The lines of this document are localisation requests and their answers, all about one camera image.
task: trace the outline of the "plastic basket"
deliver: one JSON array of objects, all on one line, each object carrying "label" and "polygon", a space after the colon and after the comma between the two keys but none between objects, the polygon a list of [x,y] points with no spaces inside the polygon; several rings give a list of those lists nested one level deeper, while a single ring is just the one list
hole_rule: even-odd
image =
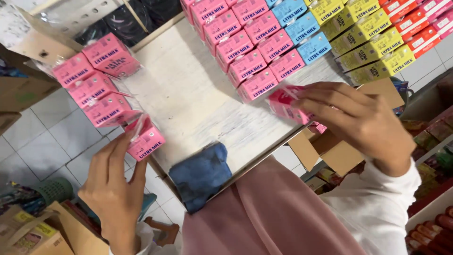
[{"label": "plastic basket", "polygon": [[65,200],[71,199],[73,191],[71,183],[63,177],[56,177],[42,181],[31,188],[43,196],[48,206],[54,201],[61,203]]}]

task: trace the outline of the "white tiled floor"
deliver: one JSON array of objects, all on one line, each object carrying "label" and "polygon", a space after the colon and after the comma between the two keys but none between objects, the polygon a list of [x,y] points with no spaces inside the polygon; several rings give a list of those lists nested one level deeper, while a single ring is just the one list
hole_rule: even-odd
[{"label": "white tiled floor", "polygon": [[[453,67],[453,34],[396,77],[410,82],[417,91]],[[86,181],[91,157],[122,133],[121,128],[94,128],[62,88],[22,112],[22,117],[0,137],[0,192],[14,180],[32,185],[49,177],[67,178],[74,191]],[[274,156],[297,176],[306,171],[290,147]],[[136,161],[126,155],[125,177],[132,177]],[[182,224],[184,208],[148,166],[144,193],[158,198],[147,215],[164,223]]]}]

